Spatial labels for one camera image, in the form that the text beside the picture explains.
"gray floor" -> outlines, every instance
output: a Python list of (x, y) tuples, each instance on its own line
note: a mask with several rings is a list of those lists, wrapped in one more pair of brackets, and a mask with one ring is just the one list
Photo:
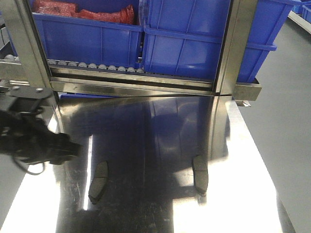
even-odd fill
[(311, 232), (311, 35), (290, 19), (257, 79), (262, 92), (240, 108), (296, 233)]

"blue plastic bin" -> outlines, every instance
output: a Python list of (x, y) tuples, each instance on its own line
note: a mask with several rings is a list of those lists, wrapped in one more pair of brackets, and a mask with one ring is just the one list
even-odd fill
[(302, 18), (311, 23), (311, 5), (303, 6)]
[(295, 12), (296, 14), (302, 14), (302, 6), (293, 6), (292, 11)]
[[(222, 37), (229, 0), (152, 0), (151, 28)], [(299, 0), (259, 0), (249, 42), (272, 44), (293, 5)]]
[[(139, 0), (62, 0), (79, 10), (116, 12)], [(134, 67), (138, 61), (142, 26), (33, 13), (48, 59)]]
[[(145, 25), (143, 65), (147, 72), (213, 80), (222, 39), (152, 29)], [(248, 43), (238, 82), (251, 83), (275, 45)]]

